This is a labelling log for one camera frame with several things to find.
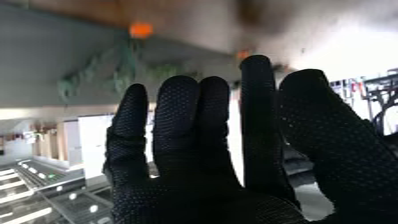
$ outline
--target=gloved hand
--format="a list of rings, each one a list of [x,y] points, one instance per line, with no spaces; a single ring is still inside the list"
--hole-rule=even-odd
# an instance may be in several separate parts
[[[380,218],[393,223],[396,158],[329,90],[322,73],[306,70],[290,75],[277,104],[263,56],[244,61],[242,72],[245,187],[228,152],[226,81],[212,77],[197,84],[188,77],[172,77],[164,83],[153,130],[155,179],[144,156],[148,97],[144,87],[133,85],[107,140],[116,223],[307,223],[283,170],[279,120],[292,146],[315,162],[320,187],[336,205],[336,214],[322,223],[375,223],[368,220]]]

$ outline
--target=wall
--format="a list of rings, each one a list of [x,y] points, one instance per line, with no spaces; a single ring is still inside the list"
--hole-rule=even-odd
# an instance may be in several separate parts
[[[78,121],[64,122],[64,141],[69,166],[75,166],[84,162]]]
[[[5,154],[0,156],[0,166],[14,163],[16,160],[32,158],[32,145],[27,144],[25,140],[16,139],[7,141],[4,144]]]
[[[105,138],[110,121],[112,116],[108,115],[78,118],[84,172],[89,186],[107,180],[101,171],[105,162]]]

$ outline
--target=black glove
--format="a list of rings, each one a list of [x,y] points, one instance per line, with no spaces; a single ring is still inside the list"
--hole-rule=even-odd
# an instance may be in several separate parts
[[[318,76],[306,74],[313,74],[313,71],[304,71],[304,75],[293,74],[283,83],[281,106],[276,107],[268,59],[263,56],[251,57],[244,61],[242,70],[245,188],[236,180],[226,144],[226,81],[212,77],[197,84],[188,77],[174,77],[164,83],[153,130],[153,154],[160,171],[156,179],[148,175],[144,156],[148,97],[144,87],[133,85],[108,128],[107,141],[105,174],[114,190],[116,223],[307,223],[297,209],[299,203],[283,170],[276,108],[281,109],[288,141],[295,149],[306,151],[316,164],[322,190],[338,208],[323,223],[366,223],[371,218],[379,220],[380,217],[384,221],[393,221],[398,184],[391,173],[398,171],[396,158],[375,134],[357,124],[354,112],[327,91],[325,80],[320,82]],[[320,110],[318,98],[323,98]],[[329,107],[334,108],[332,114],[325,110]],[[334,114],[336,123],[331,123],[327,119]],[[355,133],[350,133],[357,139],[350,139],[350,148],[336,148],[332,146],[338,143],[329,142],[331,133],[341,135],[345,131],[339,130],[336,133],[329,127],[334,128],[341,125],[339,121],[347,120],[357,125]],[[357,143],[363,138],[368,141],[364,152],[379,154],[371,161],[361,151],[364,146]],[[368,171],[363,160],[363,168],[355,170],[355,161],[361,158],[357,155],[364,157],[366,165],[371,166],[370,173],[359,171]],[[375,166],[382,167],[382,171],[389,168],[389,172],[377,173]]]

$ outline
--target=ceiling light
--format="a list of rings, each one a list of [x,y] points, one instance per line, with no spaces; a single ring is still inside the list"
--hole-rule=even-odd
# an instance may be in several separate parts
[[[73,201],[77,199],[77,197],[78,197],[77,193],[71,193],[69,194],[69,200]]]
[[[30,173],[37,173],[37,170],[34,167],[29,168]]]
[[[39,173],[39,178],[46,179],[46,175],[43,173]]]
[[[11,195],[11,196],[0,198],[0,204],[4,204],[5,202],[14,201],[14,200],[18,200],[18,199],[21,199],[21,198],[32,196],[32,195],[34,195],[34,191],[29,190],[29,191],[25,191],[23,193],[14,194],[14,195]]]
[[[20,218],[13,219],[9,222],[5,222],[4,224],[21,224],[27,223],[30,220],[37,219],[41,216],[48,215],[52,213],[53,209],[52,208],[45,208],[43,210],[39,210],[37,212],[27,214],[25,216],[21,216]]]
[[[98,211],[98,205],[91,205],[91,213]]]
[[[18,177],[18,174],[16,174],[16,173],[11,174],[11,175],[0,176],[0,181],[2,181],[2,180],[9,180],[9,179],[13,179],[14,177]]]
[[[13,215],[14,215],[13,212],[11,213],[5,213],[4,215],[0,215],[0,219],[5,218],[5,217],[9,217],[9,216],[13,216]]]
[[[4,170],[4,171],[0,171],[0,176],[7,175],[7,174],[11,174],[11,173],[14,173],[14,170],[13,170],[13,169]]]
[[[13,188],[13,187],[18,187],[18,186],[21,186],[23,184],[25,184],[23,181],[18,181],[18,182],[14,182],[14,183],[4,184],[4,185],[0,185],[0,190],[5,190],[5,189],[9,189],[9,188]]]

